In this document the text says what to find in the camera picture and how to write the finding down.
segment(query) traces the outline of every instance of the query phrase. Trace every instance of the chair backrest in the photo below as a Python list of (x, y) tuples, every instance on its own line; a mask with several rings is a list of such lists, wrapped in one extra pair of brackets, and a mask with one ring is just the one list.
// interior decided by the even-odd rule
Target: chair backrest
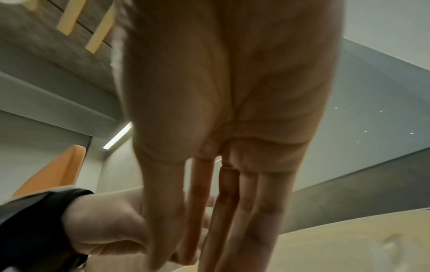
[(13, 197), (73, 185), (85, 158), (85, 147), (73, 145), (27, 180)]

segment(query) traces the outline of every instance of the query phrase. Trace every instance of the hand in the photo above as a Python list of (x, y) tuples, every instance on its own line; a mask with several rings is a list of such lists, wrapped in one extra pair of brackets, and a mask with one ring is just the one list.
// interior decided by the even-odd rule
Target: hand
[[(85, 195), (73, 201), (64, 212), (62, 222), (74, 249), (89, 255), (146, 253), (149, 234), (142, 213), (142, 193), (140, 187)], [(213, 206), (214, 200), (214, 197), (209, 199), (208, 207)], [(206, 215), (203, 227), (207, 228), (209, 221), (210, 216)], [(169, 260), (180, 263), (176, 254)]]
[(150, 268), (178, 244), (193, 258), (221, 155), (199, 271), (264, 271), (329, 95), (342, 0), (124, 0), (117, 11), (114, 77), (145, 184)]

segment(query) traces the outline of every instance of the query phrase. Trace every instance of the palm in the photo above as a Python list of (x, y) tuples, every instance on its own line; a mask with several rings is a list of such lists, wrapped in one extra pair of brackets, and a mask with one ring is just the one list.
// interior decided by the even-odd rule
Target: palm
[[(115, 76), (135, 129), (153, 268), (176, 250), (181, 237), (183, 257), (193, 256), (213, 160), (222, 155), (223, 165), (235, 170), (221, 169), (214, 210), (219, 219), (206, 243), (215, 249), (203, 252), (201, 265), (206, 271), (231, 268), (229, 253), (217, 263), (234, 221), (237, 254), (256, 254), (261, 260), (250, 270), (264, 269), (324, 110), (337, 59), (341, 1), (240, 3), (124, 1), (119, 8)], [(194, 165), (184, 225), (189, 158)], [(264, 254), (253, 252), (254, 246), (243, 249), (255, 245), (250, 239), (266, 243)]]

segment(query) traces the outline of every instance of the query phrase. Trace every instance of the black jacket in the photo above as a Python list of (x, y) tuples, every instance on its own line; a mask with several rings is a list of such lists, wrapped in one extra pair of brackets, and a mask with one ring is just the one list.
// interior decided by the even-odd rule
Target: black jacket
[(69, 272), (87, 256), (77, 253), (67, 238), (61, 216), (84, 189), (44, 191), (0, 206), (0, 271)]

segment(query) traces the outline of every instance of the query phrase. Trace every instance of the fluorescent light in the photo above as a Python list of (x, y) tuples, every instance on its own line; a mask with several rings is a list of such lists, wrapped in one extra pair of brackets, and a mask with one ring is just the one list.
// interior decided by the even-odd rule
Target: fluorescent light
[(120, 132), (118, 132), (117, 135), (115, 135), (112, 140), (110, 140), (103, 149), (109, 149), (111, 148), (116, 142), (118, 142), (119, 139), (122, 138), (129, 130), (131, 129), (131, 122), (129, 122), (123, 129), (121, 129)]

